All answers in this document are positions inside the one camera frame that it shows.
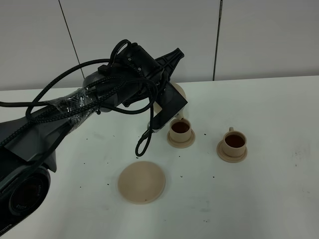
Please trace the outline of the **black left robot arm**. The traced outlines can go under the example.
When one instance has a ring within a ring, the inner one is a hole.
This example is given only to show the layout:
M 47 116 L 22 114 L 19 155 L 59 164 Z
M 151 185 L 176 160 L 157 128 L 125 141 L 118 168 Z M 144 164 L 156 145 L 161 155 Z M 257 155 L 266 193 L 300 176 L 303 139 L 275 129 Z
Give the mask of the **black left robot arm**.
M 0 125 L 0 232 L 5 234 L 44 201 L 50 172 L 57 169 L 55 151 L 62 140 L 92 114 L 115 111 L 126 115 L 150 112 L 138 145 L 148 147 L 186 106 L 170 78 L 184 57 L 176 49 L 153 58 L 137 43 L 120 41 L 108 59 L 81 63 L 50 82 L 32 102 L 2 102 L 4 108 L 25 108 L 24 117 Z M 49 101 L 43 96 L 71 73 L 90 65 L 96 72 L 71 94 Z

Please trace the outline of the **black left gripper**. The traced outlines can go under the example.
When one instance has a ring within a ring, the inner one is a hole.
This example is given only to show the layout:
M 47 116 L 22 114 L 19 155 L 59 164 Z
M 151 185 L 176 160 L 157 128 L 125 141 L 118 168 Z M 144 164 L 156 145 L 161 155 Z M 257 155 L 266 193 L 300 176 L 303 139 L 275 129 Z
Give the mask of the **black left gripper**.
M 116 77 L 113 86 L 121 83 L 123 85 L 110 98 L 156 99 L 183 57 L 184 53 L 177 48 L 155 59 L 137 43 L 119 42 L 110 55 L 109 75 Z

